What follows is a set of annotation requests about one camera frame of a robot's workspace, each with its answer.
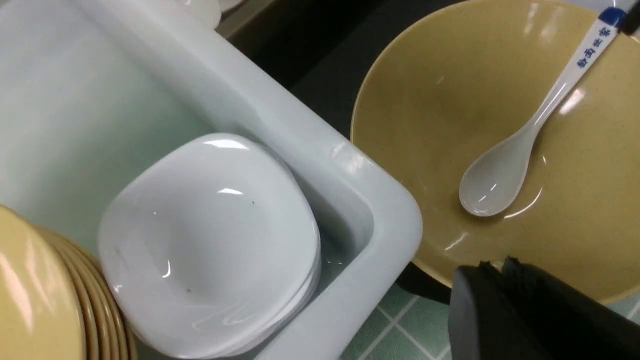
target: white plastic tub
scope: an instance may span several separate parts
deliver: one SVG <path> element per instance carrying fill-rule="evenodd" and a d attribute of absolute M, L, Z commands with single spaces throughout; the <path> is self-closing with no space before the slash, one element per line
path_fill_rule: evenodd
<path fill-rule="evenodd" d="M 323 232 L 322 279 L 247 358 L 337 358 L 411 260 L 411 195 L 172 0 L 9 0 L 0 33 L 0 203 L 94 254 L 111 199 L 200 135 L 247 136 L 291 167 Z"/>

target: yellow plate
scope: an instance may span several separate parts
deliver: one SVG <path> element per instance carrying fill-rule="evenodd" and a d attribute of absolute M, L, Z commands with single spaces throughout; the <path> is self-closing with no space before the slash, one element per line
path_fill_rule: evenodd
<path fill-rule="evenodd" d="M 68 245 L 64 240 L 57 236 L 51 236 L 55 238 L 52 241 L 53 245 L 63 256 L 65 262 L 69 267 L 73 266 L 80 275 L 84 287 L 89 294 L 93 313 L 95 315 L 95 324 L 98 329 L 98 340 L 100 344 L 100 359 L 116 359 L 119 354 L 118 340 L 115 336 L 115 324 L 111 318 L 111 310 L 107 305 L 104 294 L 100 291 L 100 288 L 93 278 L 89 269 L 87 269 L 80 260 L 76 258 L 76 255 L 68 248 Z"/>
<path fill-rule="evenodd" d="M 97 281 L 100 287 L 100 292 L 104 294 L 107 305 L 111 309 L 112 319 L 115 324 L 116 338 L 118 340 L 118 348 L 120 349 L 120 360 L 128 360 L 129 353 L 127 351 L 127 335 L 122 321 L 122 315 L 120 314 L 120 308 L 116 305 L 116 301 L 109 290 L 109 286 L 100 272 L 97 259 L 72 240 L 69 240 L 60 234 L 58 236 L 68 245 L 68 248 L 75 254 L 76 259 L 80 260 L 84 266 L 89 269 L 93 278 Z"/>
<path fill-rule="evenodd" d="M 0 359 L 85 358 L 73 280 L 47 242 L 0 206 Z"/>
<path fill-rule="evenodd" d="M 49 245 L 53 246 L 52 243 L 57 241 L 56 239 L 52 239 L 51 234 L 49 234 L 46 229 L 36 227 L 36 230 L 42 236 L 42 238 L 49 243 Z M 71 279 L 74 283 L 74 287 L 79 299 L 79 305 L 82 309 L 84 320 L 84 335 L 86 339 L 86 358 L 87 360 L 99 360 L 98 330 L 96 329 L 95 316 L 93 315 L 93 308 L 91 306 L 89 294 L 86 292 L 86 288 L 84 287 L 84 284 L 80 279 L 80 275 L 76 271 L 76 268 L 66 263 L 66 257 L 63 258 L 64 255 L 60 256 L 65 263 L 67 271 L 69 271 L 69 274 L 71 275 Z"/>
<path fill-rule="evenodd" d="M 133 329 L 129 323 L 126 323 L 125 326 L 129 345 L 129 360 L 138 360 L 138 342 L 136 341 L 136 335 L 133 333 Z"/>
<path fill-rule="evenodd" d="M 472 0 L 418 21 L 372 66 L 352 141 L 422 211 L 414 263 L 443 284 L 514 256 L 611 302 L 639 289 L 640 44 L 619 36 L 540 133 L 517 200 L 477 218 L 467 167 L 535 112 L 597 14 L 556 1 Z"/>

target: chinese characters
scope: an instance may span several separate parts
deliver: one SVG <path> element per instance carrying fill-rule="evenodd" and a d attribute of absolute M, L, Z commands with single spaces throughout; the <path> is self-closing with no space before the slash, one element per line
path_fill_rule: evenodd
<path fill-rule="evenodd" d="M 603 38 L 608 37 L 609 35 L 611 35 L 611 29 L 607 28 L 606 26 L 603 27 L 602 29 L 600 29 L 600 31 L 598 32 L 598 35 L 600 35 L 600 37 L 598 37 L 597 39 L 595 39 L 593 41 L 593 47 L 590 47 L 588 49 L 584 50 L 584 57 L 580 60 L 578 60 L 577 65 L 580 69 L 584 68 L 585 66 L 589 65 L 589 60 L 587 59 L 591 59 L 592 55 L 594 55 L 596 53 L 596 49 L 600 47 L 600 44 L 602 44 Z"/>

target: green tile floor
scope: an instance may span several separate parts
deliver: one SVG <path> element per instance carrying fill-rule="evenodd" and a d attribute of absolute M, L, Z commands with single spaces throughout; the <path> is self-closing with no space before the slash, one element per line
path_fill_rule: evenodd
<path fill-rule="evenodd" d="M 640 324 L 640 293 L 609 306 Z M 451 360 L 449 307 L 393 285 L 341 360 Z"/>

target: white spoon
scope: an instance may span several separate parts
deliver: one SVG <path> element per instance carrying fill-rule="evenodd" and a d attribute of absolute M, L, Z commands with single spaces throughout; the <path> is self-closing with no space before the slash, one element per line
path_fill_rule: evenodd
<path fill-rule="evenodd" d="M 471 164 L 460 181 L 460 204 L 465 210 L 479 217 L 490 217 L 505 210 L 516 199 L 542 125 L 613 41 L 625 15 L 619 8 L 604 10 L 531 120 Z"/>

